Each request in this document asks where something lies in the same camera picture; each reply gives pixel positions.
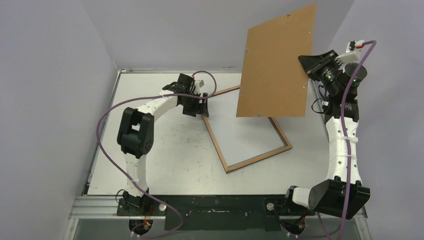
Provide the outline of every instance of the cable tie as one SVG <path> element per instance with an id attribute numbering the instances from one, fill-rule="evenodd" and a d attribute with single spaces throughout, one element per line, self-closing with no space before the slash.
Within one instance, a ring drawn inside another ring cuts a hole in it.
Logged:
<path id="1" fill-rule="evenodd" d="M 164 95 L 162 95 L 162 94 L 159 94 L 159 96 L 161 96 L 162 98 L 164 98 L 164 99 L 168 99 L 166 96 L 164 96 Z"/>
<path id="2" fill-rule="evenodd" d="M 341 155 L 337 155 L 337 157 L 341 157 L 341 158 L 350 157 L 352 160 L 358 160 L 357 156 L 356 155 L 352 155 L 352 154 L 350 154 L 350 155 L 341 154 Z"/>
<path id="3" fill-rule="evenodd" d="M 354 137 L 350 137 L 350 136 L 337 136 L 336 138 L 339 139 L 339 140 L 349 140 L 349 141 L 352 141 L 354 143 L 358 142 L 358 138 L 355 137 L 355 136 Z"/>

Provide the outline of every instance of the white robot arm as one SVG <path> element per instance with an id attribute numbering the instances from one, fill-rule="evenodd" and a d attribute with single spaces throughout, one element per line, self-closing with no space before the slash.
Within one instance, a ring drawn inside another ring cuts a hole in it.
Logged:
<path id="1" fill-rule="evenodd" d="M 334 50 L 316 56 L 299 56 L 303 70 L 313 81 L 321 82 L 328 91 L 322 102 L 325 127 L 329 140 L 329 165 L 326 180 L 312 188 L 291 186 L 287 191 L 288 202 L 303 206 L 309 210 L 341 217 L 344 207 L 346 185 L 350 184 L 347 219 L 351 219 L 370 198 L 370 189 L 362 186 L 358 172 L 356 143 L 358 138 L 359 109 L 357 87 L 367 76 L 367 70 L 361 66 L 348 89 L 344 105 L 344 123 L 347 136 L 342 128 L 342 96 L 353 76 L 360 59 L 364 41 L 351 41 L 346 53 L 337 55 Z M 347 140 L 350 144 L 348 155 Z M 347 183 L 348 157 L 350 164 L 350 182 Z"/>
<path id="2" fill-rule="evenodd" d="M 168 110 L 183 105 L 183 114 L 206 117 L 208 113 L 207 99 L 199 100 L 188 96 L 164 96 L 169 94 L 186 94 L 200 96 L 203 80 L 195 80 L 191 76 L 180 74 L 178 82 L 165 86 L 159 93 L 160 98 L 151 100 L 136 109 L 128 107 L 122 115 L 118 133 L 118 144 L 125 153 L 126 171 L 133 181 L 144 190 L 148 190 L 146 181 L 146 156 L 153 146 L 154 122 Z M 126 191 L 135 197 L 142 197 L 143 193 L 134 187 L 131 180 L 127 180 Z"/>

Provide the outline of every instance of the cardboard panel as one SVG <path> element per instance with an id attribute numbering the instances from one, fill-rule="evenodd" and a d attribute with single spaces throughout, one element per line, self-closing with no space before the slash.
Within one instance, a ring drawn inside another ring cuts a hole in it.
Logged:
<path id="1" fill-rule="evenodd" d="M 250 28 L 237 117 L 304 117 L 308 77 L 299 55 L 310 55 L 316 5 Z"/>

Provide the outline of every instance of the screw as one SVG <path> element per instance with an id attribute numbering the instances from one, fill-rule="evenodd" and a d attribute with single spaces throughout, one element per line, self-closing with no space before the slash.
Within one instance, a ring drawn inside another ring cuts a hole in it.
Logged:
<path id="1" fill-rule="evenodd" d="M 268 209 L 269 211 L 274 210 L 274 203 L 268 202 L 268 204 L 266 205 L 266 209 Z"/>
<path id="2" fill-rule="evenodd" d="M 165 211 L 165 209 L 167 209 L 167 206 L 165 204 L 163 204 L 163 203 L 159 204 L 159 210 L 161 212 Z"/>

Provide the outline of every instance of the white wall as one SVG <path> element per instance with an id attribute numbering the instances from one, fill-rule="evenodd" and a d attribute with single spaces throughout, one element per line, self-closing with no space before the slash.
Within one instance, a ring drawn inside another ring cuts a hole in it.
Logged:
<path id="1" fill-rule="evenodd" d="M 320 53 L 354 0 L 81 2 L 119 69 L 198 70 L 241 67 L 248 28 L 314 2 L 313 50 Z"/>
<path id="2" fill-rule="evenodd" d="M 356 0 L 330 47 L 377 40 L 359 87 L 358 167 L 374 240 L 423 239 L 424 1 Z"/>
<path id="3" fill-rule="evenodd" d="M 62 239 L 116 69 L 78 0 L 3 0 L 0 33 L 0 239 Z"/>

